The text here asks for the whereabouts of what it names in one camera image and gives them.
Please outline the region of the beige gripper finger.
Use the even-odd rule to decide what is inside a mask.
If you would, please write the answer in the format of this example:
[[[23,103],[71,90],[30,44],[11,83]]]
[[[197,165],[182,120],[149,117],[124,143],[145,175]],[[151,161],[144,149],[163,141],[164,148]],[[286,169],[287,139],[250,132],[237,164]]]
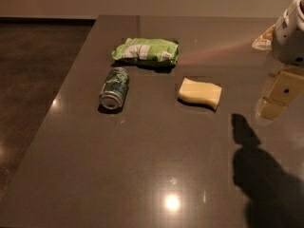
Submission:
[[[270,89],[261,98],[258,115],[273,121],[304,91],[304,75],[299,71],[280,70]]]

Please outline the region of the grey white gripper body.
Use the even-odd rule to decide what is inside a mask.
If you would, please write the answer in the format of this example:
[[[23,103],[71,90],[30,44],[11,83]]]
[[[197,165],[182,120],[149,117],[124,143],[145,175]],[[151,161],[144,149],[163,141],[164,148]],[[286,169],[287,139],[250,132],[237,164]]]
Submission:
[[[304,66],[304,0],[293,0],[277,19],[272,52],[283,64]]]

